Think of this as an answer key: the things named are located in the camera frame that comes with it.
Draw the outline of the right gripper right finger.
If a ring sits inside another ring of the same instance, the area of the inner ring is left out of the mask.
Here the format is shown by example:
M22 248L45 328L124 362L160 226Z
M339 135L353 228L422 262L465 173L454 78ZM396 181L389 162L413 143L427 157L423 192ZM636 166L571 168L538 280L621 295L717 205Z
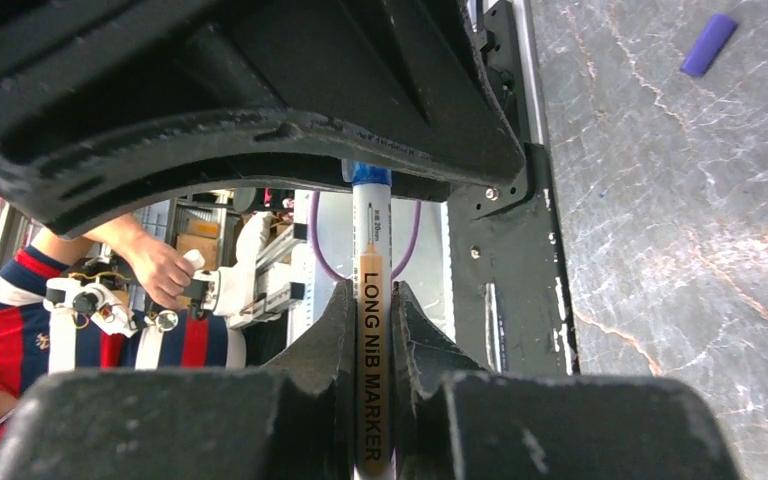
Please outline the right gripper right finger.
M402 479L736 479L706 403L662 377L527 377L482 368L395 287Z

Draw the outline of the blue capped white marker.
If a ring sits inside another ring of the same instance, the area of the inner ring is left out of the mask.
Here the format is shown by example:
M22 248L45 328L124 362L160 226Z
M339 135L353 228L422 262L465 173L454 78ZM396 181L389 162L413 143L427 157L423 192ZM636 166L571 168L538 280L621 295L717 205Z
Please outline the blue capped white marker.
M393 479L391 171L346 163L352 185L356 303L354 463L358 479Z

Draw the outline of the cardboard boxes in background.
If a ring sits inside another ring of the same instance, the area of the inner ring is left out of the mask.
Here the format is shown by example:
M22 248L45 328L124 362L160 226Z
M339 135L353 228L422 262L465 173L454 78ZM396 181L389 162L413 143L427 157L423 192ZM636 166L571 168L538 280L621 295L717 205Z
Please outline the cardboard boxes in background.
M215 269L220 265L221 234L218 222L184 216L175 222L175 249L181 254L197 250L204 259L204 267Z

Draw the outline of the purple pen cap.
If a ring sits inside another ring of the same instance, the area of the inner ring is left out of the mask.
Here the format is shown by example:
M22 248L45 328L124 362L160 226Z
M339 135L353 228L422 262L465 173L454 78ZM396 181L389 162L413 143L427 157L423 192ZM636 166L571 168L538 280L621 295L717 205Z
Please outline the purple pen cap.
M726 14L712 15L685 56L679 71L694 78L704 76L738 25L734 18Z

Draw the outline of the operator bare hand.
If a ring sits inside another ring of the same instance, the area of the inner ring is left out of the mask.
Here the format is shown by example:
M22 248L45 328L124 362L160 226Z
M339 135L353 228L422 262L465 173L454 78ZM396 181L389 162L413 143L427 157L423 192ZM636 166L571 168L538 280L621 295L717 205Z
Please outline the operator bare hand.
M151 300L178 310L178 297L192 281L195 269L173 247L144 234L129 240L121 255Z

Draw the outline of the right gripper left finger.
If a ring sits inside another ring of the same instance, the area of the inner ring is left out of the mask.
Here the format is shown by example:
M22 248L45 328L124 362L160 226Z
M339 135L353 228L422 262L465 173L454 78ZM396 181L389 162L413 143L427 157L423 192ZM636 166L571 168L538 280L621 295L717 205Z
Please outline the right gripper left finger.
M83 370L38 381L0 445L0 479L348 479L350 282L268 364Z

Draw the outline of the operator striped shirt torso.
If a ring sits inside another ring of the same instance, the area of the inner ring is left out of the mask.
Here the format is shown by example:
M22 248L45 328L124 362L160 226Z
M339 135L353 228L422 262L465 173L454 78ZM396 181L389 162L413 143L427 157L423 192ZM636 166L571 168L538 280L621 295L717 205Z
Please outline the operator striped shirt torso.
M168 332L154 327L131 336L108 334L93 321L51 313L46 283L65 264L35 247L21 250L0 270L0 391L21 396L39 378L80 368L136 369L243 367L246 340L224 319L190 319Z

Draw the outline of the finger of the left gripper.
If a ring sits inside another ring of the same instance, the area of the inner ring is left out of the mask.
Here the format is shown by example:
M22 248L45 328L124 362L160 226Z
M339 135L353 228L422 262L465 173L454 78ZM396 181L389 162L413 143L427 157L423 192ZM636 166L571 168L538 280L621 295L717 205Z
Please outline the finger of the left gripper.
M190 191L503 185L526 156L462 1L0 1L0 196L80 235Z

